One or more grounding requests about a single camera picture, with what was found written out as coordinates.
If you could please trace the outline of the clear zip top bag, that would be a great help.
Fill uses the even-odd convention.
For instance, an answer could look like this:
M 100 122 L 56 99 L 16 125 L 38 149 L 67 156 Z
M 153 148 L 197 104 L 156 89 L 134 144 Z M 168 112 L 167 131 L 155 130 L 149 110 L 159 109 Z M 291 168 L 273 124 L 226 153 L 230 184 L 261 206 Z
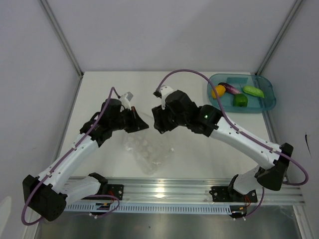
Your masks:
M 173 158 L 174 148 L 169 138 L 154 128 L 152 116 L 142 112 L 138 114 L 149 128 L 127 134 L 123 145 L 142 172 L 153 175 Z

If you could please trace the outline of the yellow toy pepper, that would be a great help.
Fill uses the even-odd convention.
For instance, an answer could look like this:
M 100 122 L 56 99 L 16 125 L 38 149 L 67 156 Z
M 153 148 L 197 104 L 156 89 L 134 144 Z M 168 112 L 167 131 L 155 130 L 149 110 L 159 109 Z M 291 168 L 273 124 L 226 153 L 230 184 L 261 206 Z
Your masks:
M 215 90 L 214 89 L 211 90 L 211 95 L 214 99 L 216 99 L 217 95 L 219 97 L 222 97 L 225 94 L 225 92 L 226 92 L 226 88 L 223 85 L 217 85 L 215 87 Z

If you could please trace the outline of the green toy pea pod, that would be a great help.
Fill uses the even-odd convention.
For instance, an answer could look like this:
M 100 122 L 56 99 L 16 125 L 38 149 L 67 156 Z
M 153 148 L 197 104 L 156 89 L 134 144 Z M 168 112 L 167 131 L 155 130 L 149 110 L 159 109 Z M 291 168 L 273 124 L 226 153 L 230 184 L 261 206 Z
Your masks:
M 264 98 L 264 92 L 256 87 L 246 85 L 243 87 L 243 91 L 249 95 Z

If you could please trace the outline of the green toy pepper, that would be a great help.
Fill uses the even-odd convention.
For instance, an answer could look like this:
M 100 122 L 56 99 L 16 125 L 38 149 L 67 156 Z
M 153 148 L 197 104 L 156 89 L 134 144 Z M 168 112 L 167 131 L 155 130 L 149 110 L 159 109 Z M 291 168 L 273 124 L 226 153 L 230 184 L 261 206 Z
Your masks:
M 235 94 L 233 98 L 233 106 L 235 107 L 247 107 L 248 98 L 245 94 Z

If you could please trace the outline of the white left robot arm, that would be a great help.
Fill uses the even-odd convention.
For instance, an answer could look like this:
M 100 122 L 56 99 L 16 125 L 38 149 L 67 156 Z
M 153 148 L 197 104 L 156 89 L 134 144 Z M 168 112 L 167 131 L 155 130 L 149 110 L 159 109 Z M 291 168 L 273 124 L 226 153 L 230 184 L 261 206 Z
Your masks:
M 111 138 L 113 132 L 134 133 L 148 129 L 135 107 L 119 99 L 107 99 L 101 110 L 80 128 L 72 147 L 37 176 L 28 175 L 22 182 L 26 208 L 31 208 L 47 221 L 56 220 L 66 206 L 87 197 L 103 199 L 108 194 L 108 179 L 91 173 L 81 181 L 65 186 L 73 172 L 95 150 Z

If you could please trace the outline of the purple toy eggplant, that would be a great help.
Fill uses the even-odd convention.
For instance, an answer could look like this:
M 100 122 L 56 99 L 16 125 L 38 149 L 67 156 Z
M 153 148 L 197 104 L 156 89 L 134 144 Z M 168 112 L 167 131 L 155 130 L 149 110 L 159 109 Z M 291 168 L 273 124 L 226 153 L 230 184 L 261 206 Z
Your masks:
M 240 94 L 241 92 L 236 89 L 235 87 L 231 86 L 230 84 L 227 83 L 219 83 L 218 85 L 221 85 L 225 88 L 225 92 L 232 94 L 232 95 L 237 95 Z

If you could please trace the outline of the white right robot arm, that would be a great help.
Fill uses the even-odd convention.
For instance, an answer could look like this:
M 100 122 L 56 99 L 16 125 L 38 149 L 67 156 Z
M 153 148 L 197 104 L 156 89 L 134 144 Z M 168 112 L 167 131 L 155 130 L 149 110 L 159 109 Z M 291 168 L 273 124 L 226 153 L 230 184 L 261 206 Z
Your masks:
M 163 134 L 178 126 L 196 134 L 202 134 L 224 142 L 253 159 L 258 165 L 244 174 L 236 174 L 227 186 L 227 196 L 231 202 L 239 202 L 258 188 L 280 191 L 289 166 L 287 157 L 293 147 L 266 142 L 250 135 L 234 122 L 227 121 L 222 111 L 211 106 L 197 106 L 189 96 L 180 90 L 162 87 L 154 92 L 161 99 L 161 105 L 154 107 L 154 128 Z

